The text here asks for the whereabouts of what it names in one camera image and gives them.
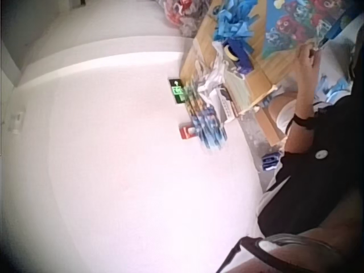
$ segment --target green exit sign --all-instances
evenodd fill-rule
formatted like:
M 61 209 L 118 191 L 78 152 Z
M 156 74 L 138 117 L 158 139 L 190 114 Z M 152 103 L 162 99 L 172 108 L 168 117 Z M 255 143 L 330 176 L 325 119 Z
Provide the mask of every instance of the green exit sign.
M 178 104 L 184 104 L 185 97 L 182 81 L 179 78 L 173 78 L 169 80 L 169 85 L 171 86 L 172 93 L 175 96 L 176 102 Z

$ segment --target black wristband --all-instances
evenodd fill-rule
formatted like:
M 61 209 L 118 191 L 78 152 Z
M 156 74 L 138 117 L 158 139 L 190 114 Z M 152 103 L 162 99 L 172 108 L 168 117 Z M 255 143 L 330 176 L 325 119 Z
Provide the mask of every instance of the black wristband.
M 316 118 L 302 119 L 296 114 L 292 119 L 297 125 L 305 127 L 307 130 L 313 130 L 316 127 Z

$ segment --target white shorts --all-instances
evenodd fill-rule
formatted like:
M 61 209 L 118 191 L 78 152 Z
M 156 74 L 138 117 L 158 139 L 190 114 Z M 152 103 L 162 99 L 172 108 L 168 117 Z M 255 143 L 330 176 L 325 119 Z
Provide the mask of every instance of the white shorts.
M 313 101 L 313 111 L 317 112 L 319 109 L 325 108 L 330 105 L 331 104 L 323 101 Z M 291 123 L 291 120 L 295 115 L 295 110 L 296 100 L 293 100 L 286 104 L 278 114 L 277 127 L 286 135 L 288 135 L 289 132 L 289 128 L 287 128 L 287 126 L 289 125 L 289 123 Z

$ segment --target hand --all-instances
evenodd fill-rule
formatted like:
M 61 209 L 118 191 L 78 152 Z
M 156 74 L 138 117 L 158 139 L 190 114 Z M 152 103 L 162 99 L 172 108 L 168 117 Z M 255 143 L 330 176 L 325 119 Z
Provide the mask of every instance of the hand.
M 304 44 L 299 48 L 295 61 L 295 73 L 299 91 L 314 93 L 319 81 L 321 51 L 313 50 L 313 44 Z

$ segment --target wooden desk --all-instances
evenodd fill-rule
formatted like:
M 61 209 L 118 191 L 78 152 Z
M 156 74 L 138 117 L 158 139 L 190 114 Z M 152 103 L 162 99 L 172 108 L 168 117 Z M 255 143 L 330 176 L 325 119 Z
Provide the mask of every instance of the wooden desk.
M 210 9 L 193 40 L 193 46 L 188 52 L 180 73 L 180 78 L 184 84 L 190 81 L 195 73 L 195 61 L 198 57 L 203 59 L 206 65 L 210 65 L 215 60 L 216 51 L 212 46 L 212 39 L 217 23 L 212 16 L 212 11 L 221 3 L 222 0 L 212 1 Z M 258 14 L 260 18 L 252 25 L 251 30 L 254 31 L 254 36 L 248 41 L 255 50 L 250 56 L 254 70 L 246 76 L 249 88 L 244 88 L 242 80 L 235 76 L 228 75 L 225 77 L 225 85 L 240 114 L 251 109 L 276 89 L 275 85 L 291 70 L 291 63 L 295 56 L 294 51 L 285 51 L 275 53 L 265 60 L 262 58 L 266 33 L 266 11 L 267 0 L 259 0 L 250 14 L 250 16 Z

